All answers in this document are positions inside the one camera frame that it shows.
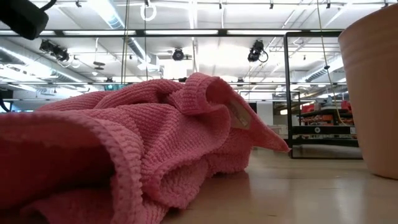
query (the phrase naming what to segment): pink knit fabric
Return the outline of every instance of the pink knit fabric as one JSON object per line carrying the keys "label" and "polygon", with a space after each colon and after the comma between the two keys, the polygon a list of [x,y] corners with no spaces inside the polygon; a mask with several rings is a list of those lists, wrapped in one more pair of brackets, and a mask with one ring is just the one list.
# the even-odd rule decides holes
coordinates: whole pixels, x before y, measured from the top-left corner
{"label": "pink knit fabric", "polygon": [[[248,128],[233,127],[247,121],[239,106]],[[253,146],[288,151],[217,77],[88,93],[0,116],[0,209],[51,224],[160,223],[207,177],[243,170]]]}

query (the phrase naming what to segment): white ceiling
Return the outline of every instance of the white ceiling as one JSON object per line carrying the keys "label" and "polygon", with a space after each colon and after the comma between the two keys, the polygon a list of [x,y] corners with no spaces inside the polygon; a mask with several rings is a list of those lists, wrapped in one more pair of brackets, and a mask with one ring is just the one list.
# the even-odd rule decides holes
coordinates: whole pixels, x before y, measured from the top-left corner
{"label": "white ceiling", "polygon": [[[38,6],[48,1],[32,0]],[[273,0],[275,6],[269,9],[269,1],[266,0],[222,0],[224,7],[219,9],[219,0],[198,0],[196,29],[319,29],[318,15],[316,12],[316,0]],[[82,7],[75,6],[75,0],[58,0],[57,4],[47,11],[49,23],[46,29],[109,29],[105,21],[93,10],[87,1],[80,1]],[[126,1],[114,0],[116,9],[122,20],[126,16]],[[189,13],[186,9],[188,0],[152,0],[157,6],[155,19],[144,22],[140,16],[140,6],[143,1],[130,1],[132,6],[129,13],[129,29],[189,29]],[[383,6],[383,0],[331,0],[332,7],[326,9],[322,4],[320,14],[323,28],[344,29],[358,19],[366,16]],[[0,24],[0,29],[8,29]],[[33,52],[41,54],[39,50],[42,39],[33,41],[18,37],[7,37],[8,40],[23,46]],[[197,38],[199,71],[213,76],[226,76],[229,78],[251,77],[251,81],[259,82],[264,78],[284,78],[284,55],[282,39],[276,38],[267,49],[269,61],[262,67],[260,63],[250,64],[247,61],[249,48],[253,45],[255,37],[199,37]],[[272,37],[261,38],[265,45],[272,41]],[[55,44],[68,49],[71,55],[77,55],[81,65],[78,68],[68,67],[70,70],[88,77],[94,81],[103,81],[105,77],[121,76],[121,59],[123,42],[120,38],[100,38],[97,61],[106,63],[105,69],[97,76],[94,71],[95,58],[94,38],[50,38]],[[136,38],[139,44],[147,52],[158,54],[160,64],[170,63],[166,59],[168,51],[176,47],[183,48],[186,54],[192,54],[192,40],[190,37],[151,37]],[[303,47],[290,59],[290,69],[306,72],[323,64],[322,45],[320,38],[291,38],[289,50],[291,54],[298,47],[295,44],[304,42]],[[339,54],[337,38],[325,38],[327,57]],[[188,73],[192,72],[192,61],[176,64],[184,66]],[[137,58],[127,60],[127,81],[136,80],[137,77],[145,80],[145,71],[138,68]],[[159,78],[159,74],[150,73],[150,76]]]}

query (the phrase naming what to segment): terracotta pot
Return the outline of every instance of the terracotta pot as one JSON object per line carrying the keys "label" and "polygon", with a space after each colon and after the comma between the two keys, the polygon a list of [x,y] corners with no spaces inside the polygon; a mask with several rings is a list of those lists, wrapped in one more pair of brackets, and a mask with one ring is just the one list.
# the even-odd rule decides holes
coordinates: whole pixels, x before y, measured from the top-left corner
{"label": "terracotta pot", "polygon": [[398,179],[398,4],[340,36],[359,146],[369,170]]}

